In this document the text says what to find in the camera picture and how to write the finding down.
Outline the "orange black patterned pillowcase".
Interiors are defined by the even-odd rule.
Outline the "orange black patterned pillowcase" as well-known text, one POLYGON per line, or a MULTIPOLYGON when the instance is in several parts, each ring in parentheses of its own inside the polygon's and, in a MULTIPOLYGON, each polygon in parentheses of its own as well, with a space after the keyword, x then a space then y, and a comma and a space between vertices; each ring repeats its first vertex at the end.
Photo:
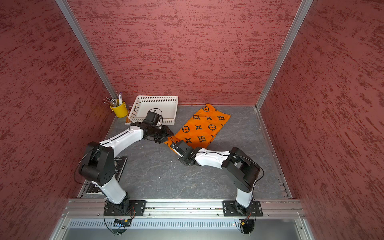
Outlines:
POLYGON ((172 144, 186 143, 192 148, 207 148, 220 130, 230 120, 231 115, 218 111, 210 104, 198 110, 165 144, 171 148, 172 144))

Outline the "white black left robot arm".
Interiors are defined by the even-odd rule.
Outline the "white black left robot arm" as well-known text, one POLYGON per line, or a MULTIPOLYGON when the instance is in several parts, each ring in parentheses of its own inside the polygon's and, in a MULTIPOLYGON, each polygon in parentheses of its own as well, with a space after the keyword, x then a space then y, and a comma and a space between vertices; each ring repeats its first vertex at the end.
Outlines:
POLYGON ((80 161, 79 174, 96 185, 106 196, 106 209, 117 216, 128 215, 133 207, 129 194, 115 178, 115 157, 130 145, 149 138, 162 144, 174 133, 167 126, 157 127, 136 122, 120 134, 103 142, 91 142, 80 161))

